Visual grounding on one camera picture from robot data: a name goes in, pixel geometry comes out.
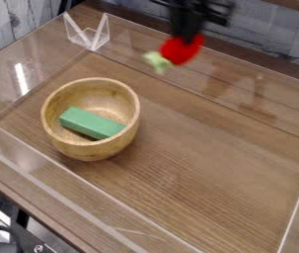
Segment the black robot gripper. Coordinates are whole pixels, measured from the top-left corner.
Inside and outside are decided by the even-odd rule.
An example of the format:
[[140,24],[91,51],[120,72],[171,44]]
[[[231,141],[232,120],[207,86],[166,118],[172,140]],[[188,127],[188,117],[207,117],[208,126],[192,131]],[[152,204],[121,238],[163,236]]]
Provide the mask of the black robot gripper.
[[152,3],[170,9],[170,29],[175,38],[182,37],[184,13],[187,17],[184,41],[192,43],[194,37],[202,30],[203,21],[219,26],[230,24],[236,7],[234,0],[150,0]]

